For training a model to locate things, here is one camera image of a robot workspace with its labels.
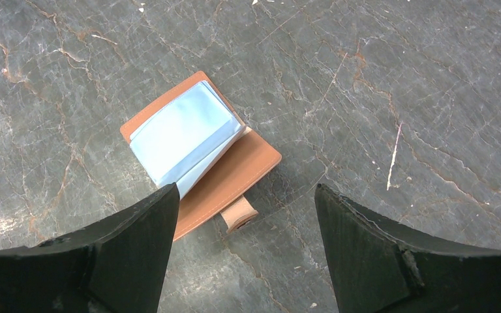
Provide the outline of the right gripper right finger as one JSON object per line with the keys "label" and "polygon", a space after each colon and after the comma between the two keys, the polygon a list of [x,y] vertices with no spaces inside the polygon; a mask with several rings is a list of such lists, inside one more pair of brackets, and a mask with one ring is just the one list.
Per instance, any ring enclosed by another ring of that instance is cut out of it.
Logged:
{"label": "right gripper right finger", "polygon": [[415,230],[325,184],[314,203],[340,312],[501,312],[501,250]]}

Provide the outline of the blue credit card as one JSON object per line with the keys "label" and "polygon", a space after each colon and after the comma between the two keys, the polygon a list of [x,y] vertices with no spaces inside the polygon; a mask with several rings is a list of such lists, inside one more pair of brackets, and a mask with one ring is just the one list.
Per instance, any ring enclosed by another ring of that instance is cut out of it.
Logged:
{"label": "blue credit card", "polygon": [[244,133],[245,126],[207,80],[132,120],[130,148],[158,186],[184,198]]}

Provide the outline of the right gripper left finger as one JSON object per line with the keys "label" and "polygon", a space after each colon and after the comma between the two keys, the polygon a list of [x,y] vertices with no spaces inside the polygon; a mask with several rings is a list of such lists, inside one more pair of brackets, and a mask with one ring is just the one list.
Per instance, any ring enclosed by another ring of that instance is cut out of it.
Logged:
{"label": "right gripper left finger", "polygon": [[0,312],[156,312],[179,202],[169,184],[76,231],[0,250]]}

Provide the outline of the tan leather card holder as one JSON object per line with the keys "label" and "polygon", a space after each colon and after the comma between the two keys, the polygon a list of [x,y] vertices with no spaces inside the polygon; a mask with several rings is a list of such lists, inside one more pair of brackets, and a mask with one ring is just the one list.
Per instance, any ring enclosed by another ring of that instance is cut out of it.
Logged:
{"label": "tan leather card holder", "polygon": [[167,100],[180,95],[191,83],[198,80],[207,80],[212,84],[214,90],[243,123],[245,130],[189,193],[184,198],[179,197],[174,239],[182,238],[217,214],[223,216],[229,231],[254,218],[256,210],[244,198],[244,194],[268,174],[282,158],[274,147],[239,118],[233,107],[202,71],[195,72],[124,123],[120,131],[128,145],[127,136],[133,129],[132,120],[138,120],[141,115],[146,116],[151,108],[162,107]]}

